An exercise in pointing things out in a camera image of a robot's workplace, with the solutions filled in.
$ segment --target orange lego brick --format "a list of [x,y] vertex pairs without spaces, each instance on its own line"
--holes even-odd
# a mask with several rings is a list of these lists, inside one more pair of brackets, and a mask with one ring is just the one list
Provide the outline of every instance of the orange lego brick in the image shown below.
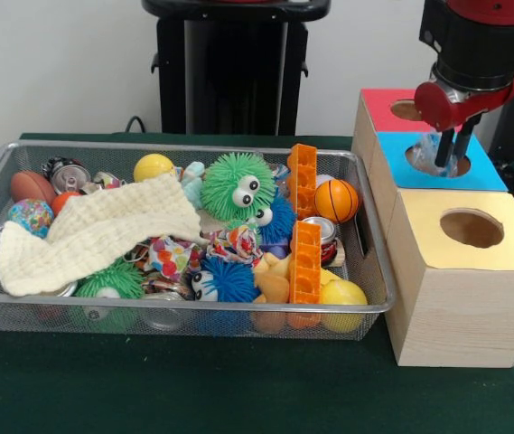
[[317,148],[297,144],[287,158],[289,201],[299,220],[315,215],[314,194],[317,185]]
[[289,301],[317,304],[321,292],[321,227],[297,222],[291,246],[293,259],[289,264]]

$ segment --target white wall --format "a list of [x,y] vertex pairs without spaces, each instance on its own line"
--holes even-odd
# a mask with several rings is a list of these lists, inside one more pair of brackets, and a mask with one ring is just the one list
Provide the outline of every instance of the white wall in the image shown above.
[[[350,135],[362,87],[415,87],[423,0],[333,0],[309,24],[299,134]],[[0,145],[24,132],[159,128],[155,18],[137,0],[0,0]]]

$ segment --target cream washcloth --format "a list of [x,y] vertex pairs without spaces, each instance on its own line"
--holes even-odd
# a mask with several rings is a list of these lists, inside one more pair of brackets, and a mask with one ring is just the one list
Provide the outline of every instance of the cream washcloth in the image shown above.
[[0,238],[0,282],[13,296],[53,292],[105,269],[149,237],[195,241],[200,217],[172,175],[72,196],[42,240],[14,222]]

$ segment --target green table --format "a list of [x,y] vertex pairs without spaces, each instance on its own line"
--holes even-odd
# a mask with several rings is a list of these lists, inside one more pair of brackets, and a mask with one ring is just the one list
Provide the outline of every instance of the green table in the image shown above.
[[[290,146],[294,138],[25,138]],[[347,148],[350,137],[300,138]],[[0,432],[514,433],[514,369],[399,368],[355,342],[0,334]]]

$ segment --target black stand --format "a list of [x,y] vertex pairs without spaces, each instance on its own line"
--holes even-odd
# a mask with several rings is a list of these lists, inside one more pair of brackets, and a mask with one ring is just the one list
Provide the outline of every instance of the black stand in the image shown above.
[[159,17],[163,132],[294,135],[308,32],[331,0],[143,0]]

